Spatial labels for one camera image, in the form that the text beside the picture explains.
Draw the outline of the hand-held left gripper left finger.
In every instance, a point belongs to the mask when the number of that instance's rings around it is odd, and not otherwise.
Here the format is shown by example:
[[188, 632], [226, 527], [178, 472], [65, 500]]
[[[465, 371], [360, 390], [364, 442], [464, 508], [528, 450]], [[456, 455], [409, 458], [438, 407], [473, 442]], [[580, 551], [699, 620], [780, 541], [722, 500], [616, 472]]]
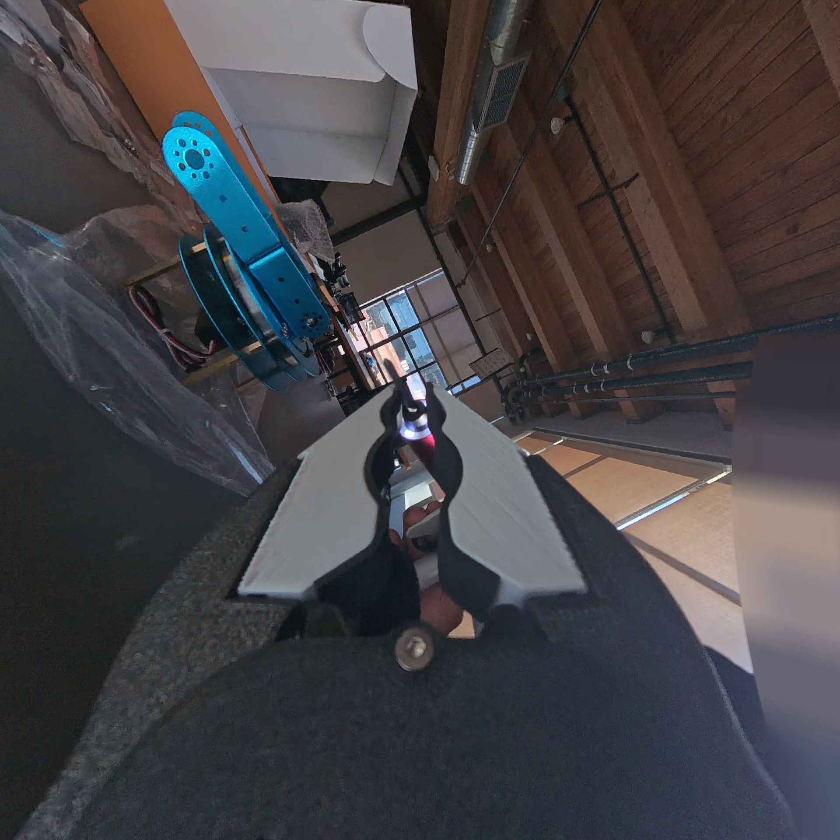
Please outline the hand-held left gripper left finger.
[[307, 600], [371, 554], [389, 528], [401, 408], [387, 385], [297, 457], [237, 596]]

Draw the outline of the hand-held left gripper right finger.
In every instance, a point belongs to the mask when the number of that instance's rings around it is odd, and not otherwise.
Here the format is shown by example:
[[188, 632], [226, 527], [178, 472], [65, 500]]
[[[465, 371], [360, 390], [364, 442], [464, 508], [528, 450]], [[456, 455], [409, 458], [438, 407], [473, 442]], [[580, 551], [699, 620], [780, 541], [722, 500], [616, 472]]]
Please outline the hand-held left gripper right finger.
[[588, 586], [519, 446], [445, 391], [428, 419], [444, 492], [437, 547], [444, 591], [464, 608], [523, 608]]

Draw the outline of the red electric screwdriver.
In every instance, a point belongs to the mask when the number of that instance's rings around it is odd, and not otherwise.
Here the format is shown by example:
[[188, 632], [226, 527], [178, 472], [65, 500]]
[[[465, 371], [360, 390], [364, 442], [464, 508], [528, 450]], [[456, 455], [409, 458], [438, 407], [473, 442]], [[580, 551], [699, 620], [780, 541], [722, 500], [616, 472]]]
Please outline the red electric screwdriver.
[[437, 403], [434, 386], [425, 385], [425, 397], [416, 397], [404, 376], [400, 376], [390, 360], [384, 362], [386, 372], [392, 377], [399, 404], [396, 414], [396, 431], [400, 441], [419, 458], [431, 476], [437, 476], [437, 443], [428, 419], [428, 399]]

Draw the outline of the blue toy robot arm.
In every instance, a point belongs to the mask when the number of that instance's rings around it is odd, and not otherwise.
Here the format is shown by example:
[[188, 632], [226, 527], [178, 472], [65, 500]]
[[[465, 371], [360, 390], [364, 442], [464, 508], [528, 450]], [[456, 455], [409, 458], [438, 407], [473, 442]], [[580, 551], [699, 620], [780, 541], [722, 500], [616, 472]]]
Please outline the blue toy robot arm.
[[[189, 375], [209, 373], [227, 350], [258, 383], [283, 393], [320, 373], [314, 341], [332, 326], [304, 262], [210, 120], [177, 113], [161, 142], [163, 160], [208, 224], [184, 235], [177, 257], [127, 282], [129, 297]], [[182, 268], [207, 321], [195, 349], [165, 325], [144, 285]]]

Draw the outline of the large clear plastic bag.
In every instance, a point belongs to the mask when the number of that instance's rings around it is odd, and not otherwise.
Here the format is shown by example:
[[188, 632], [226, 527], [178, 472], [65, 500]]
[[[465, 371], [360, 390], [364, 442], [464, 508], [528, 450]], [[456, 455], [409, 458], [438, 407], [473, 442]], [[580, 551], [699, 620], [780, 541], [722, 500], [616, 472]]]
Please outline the large clear plastic bag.
[[174, 256], [181, 231], [157, 206], [118, 208], [65, 234], [2, 212], [2, 288], [61, 377], [134, 442], [249, 495], [274, 470], [231, 374], [184, 387], [123, 286]]

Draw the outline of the white desk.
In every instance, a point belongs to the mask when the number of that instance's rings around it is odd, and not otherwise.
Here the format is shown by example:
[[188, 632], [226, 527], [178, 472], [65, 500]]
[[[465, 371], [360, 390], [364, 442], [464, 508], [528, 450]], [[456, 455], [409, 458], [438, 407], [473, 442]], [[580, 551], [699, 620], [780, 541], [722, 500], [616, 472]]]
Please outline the white desk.
[[2, 293], [2, 838], [67, 761], [136, 616], [243, 496], [63, 381]]

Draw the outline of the person's right hand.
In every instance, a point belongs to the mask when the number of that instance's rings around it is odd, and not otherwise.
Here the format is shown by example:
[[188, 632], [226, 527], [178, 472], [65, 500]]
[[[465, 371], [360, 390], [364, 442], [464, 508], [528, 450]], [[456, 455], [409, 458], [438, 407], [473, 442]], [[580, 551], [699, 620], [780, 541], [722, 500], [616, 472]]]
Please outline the person's right hand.
[[[390, 528], [388, 533], [391, 543], [403, 550], [416, 564], [421, 562], [425, 552], [418, 549], [407, 537], [408, 531], [442, 507], [440, 501], [432, 500], [426, 507], [413, 506], [406, 509], [402, 517], [402, 531]], [[440, 583], [434, 583], [421, 589], [421, 619], [442, 635], [450, 635], [462, 623], [465, 610], [458, 605], [443, 589]]]

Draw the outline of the black ceiling pipes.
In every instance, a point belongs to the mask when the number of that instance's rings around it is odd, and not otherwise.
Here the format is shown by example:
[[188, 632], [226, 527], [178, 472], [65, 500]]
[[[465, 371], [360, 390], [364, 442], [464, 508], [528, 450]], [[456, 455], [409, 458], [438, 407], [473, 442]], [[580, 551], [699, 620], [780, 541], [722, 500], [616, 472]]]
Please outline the black ceiling pipes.
[[838, 328], [839, 313], [833, 312], [719, 339], [627, 353], [569, 371], [522, 374], [505, 386], [501, 400], [511, 419], [522, 419], [526, 408], [537, 403], [620, 403], [631, 401], [631, 397], [619, 392], [745, 381], [751, 376], [752, 353], [760, 339], [838, 333]]

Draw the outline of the large paned window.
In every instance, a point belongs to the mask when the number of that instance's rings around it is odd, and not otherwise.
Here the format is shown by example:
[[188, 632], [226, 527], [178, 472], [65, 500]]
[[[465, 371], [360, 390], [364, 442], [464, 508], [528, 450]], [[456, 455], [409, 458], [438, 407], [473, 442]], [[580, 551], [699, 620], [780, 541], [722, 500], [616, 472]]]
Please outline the large paned window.
[[369, 301], [350, 331], [374, 383], [404, 379], [414, 398], [426, 385], [458, 395], [477, 387], [471, 363], [480, 357], [476, 338], [443, 271], [419, 278]]

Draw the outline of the bubble wrap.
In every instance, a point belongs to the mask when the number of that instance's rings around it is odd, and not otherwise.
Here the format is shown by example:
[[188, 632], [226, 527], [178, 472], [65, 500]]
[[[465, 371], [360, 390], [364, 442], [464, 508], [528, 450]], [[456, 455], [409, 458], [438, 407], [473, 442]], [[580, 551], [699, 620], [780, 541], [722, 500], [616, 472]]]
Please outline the bubble wrap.
[[298, 203], [282, 203], [276, 213], [287, 238], [298, 251], [334, 261], [334, 246], [319, 205], [311, 198]]

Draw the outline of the open white cardboard box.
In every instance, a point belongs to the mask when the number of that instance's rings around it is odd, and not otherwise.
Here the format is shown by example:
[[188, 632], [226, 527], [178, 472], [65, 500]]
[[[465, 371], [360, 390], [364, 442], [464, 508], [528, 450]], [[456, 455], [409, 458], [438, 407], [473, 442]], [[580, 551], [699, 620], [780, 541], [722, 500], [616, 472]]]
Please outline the open white cardboard box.
[[162, 141], [209, 119], [268, 178], [392, 186], [417, 96], [411, 12], [375, 2], [96, 1], [80, 10]]

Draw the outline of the group of small screw bags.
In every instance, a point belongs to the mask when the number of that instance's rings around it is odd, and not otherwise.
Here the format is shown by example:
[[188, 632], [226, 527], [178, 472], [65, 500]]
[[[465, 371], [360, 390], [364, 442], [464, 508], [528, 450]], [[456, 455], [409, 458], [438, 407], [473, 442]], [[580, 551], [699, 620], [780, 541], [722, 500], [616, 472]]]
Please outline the group of small screw bags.
[[72, 2], [2, 1], [2, 46], [45, 95], [70, 138], [131, 175], [186, 228], [203, 219], [160, 142]]

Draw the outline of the silver ceiling duct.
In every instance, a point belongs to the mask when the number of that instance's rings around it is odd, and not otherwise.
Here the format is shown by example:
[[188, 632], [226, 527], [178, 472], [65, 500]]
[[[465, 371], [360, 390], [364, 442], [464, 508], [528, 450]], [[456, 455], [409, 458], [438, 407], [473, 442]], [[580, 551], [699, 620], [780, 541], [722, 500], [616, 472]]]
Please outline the silver ceiling duct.
[[469, 186], [492, 130], [508, 120], [531, 56], [522, 36], [531, 1], [495, 1], [490, 7], [484, 44], [456, 168], [457, 183]]

